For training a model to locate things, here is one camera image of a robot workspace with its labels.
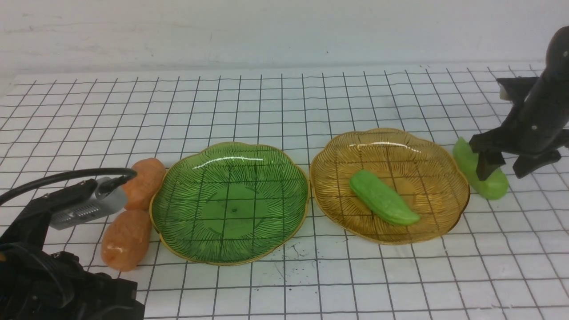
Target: green object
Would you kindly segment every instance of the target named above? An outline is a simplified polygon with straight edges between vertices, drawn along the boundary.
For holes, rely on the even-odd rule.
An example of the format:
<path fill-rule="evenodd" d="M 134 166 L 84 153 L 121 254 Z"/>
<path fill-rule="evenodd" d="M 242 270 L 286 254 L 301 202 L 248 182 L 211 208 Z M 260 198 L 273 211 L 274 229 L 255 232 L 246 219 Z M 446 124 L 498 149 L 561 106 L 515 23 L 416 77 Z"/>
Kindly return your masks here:
<path fill-rule="evenodd" d="M 463 137 L 460 137 L 452 148 L 452 156 L 460 171 L 464 174 L 468 183 L 482 197 L 489 200 L 497 200 L 503 197 L 508 191 L 508 178 L 501 169 L 492 172 L 486 181 L 480 181 L 476 175 L 478 165 L 478 154 L 472 152 L 470 145 Z"/>
<path fill-rule="evenodd" d="M 395 190 L 368 170 L 353 175 L 350 188 L 373 213 L 390 224 L 411 225 L 421 219 Z"/>
<path fill-rule="evenodd" d="M 187 260 L 241 264 L 302 225 L 308 179 L 282 151 L 226 142 L 174 164 L 150 206 L 164 245 Z"/>

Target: cucumber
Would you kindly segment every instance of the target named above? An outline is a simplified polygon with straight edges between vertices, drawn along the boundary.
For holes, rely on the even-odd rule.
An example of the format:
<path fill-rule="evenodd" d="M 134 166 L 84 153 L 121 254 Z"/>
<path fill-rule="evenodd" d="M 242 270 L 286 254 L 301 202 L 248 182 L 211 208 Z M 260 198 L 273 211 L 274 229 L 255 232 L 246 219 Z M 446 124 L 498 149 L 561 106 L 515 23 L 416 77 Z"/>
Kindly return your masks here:
<path fill-rule="evenodd" d="M 468 183 L 483 198 L 498 200 L 506 195 L 510 184 L 501 169 L 492 172 L 486 181 L 480 181 L 478 179 L 476 175 L 478 154 L 472 152 L 470 145 L 463 137 L 460 137 L 452 148 L 452 156 Z"/>
<path fill-rule="evenodd" d="M 412 225 L 421 219 L 395 190 L 368 170 L 353 175 L 350 188 L 374 214 L 389 224 Z"/>

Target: white wall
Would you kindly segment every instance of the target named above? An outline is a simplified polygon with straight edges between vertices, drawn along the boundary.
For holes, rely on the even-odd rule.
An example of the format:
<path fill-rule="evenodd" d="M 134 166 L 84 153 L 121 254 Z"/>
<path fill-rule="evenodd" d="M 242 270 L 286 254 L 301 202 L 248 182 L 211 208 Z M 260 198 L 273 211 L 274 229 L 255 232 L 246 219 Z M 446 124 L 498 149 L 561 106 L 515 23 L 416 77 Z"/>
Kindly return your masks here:
<path fill-rule="evenodd" d="M 0 73 L 543 59 L 567 0 L 1 0 Z"/>

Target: green plate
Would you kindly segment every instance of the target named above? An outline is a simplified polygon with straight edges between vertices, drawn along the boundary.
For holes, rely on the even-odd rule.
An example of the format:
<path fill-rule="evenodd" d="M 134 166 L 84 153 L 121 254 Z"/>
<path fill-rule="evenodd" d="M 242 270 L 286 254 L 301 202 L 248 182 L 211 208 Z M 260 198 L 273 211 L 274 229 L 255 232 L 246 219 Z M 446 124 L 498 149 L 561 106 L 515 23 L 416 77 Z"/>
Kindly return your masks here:
<path fill-rule="evenodd" d="M 298 231 L 308 190 L 306 174 L 282 151 L 224 142 L 168 170 L 150 217 L 176 255 L 242 264 L 269 254 Z"/>

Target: amber plate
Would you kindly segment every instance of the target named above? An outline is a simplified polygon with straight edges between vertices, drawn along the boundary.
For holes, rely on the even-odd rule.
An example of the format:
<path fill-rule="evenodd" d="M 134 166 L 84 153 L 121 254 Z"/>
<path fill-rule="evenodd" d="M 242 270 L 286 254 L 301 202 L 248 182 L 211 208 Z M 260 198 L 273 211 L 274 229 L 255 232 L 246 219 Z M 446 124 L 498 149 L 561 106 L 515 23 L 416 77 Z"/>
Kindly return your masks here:
<path fill-rule="evenodd" d="M 421 216 L 408 227 L 391 225 L 352 192 L 359 170 L 375 173 Z M 314 197 L 324 214 L 343 228 L 383 244 L 439 237 L 460 219 L 470 187 L 452 156 L 439 145 L 397 129 L 347 132 L 332 139 L 310 167 Z"/>

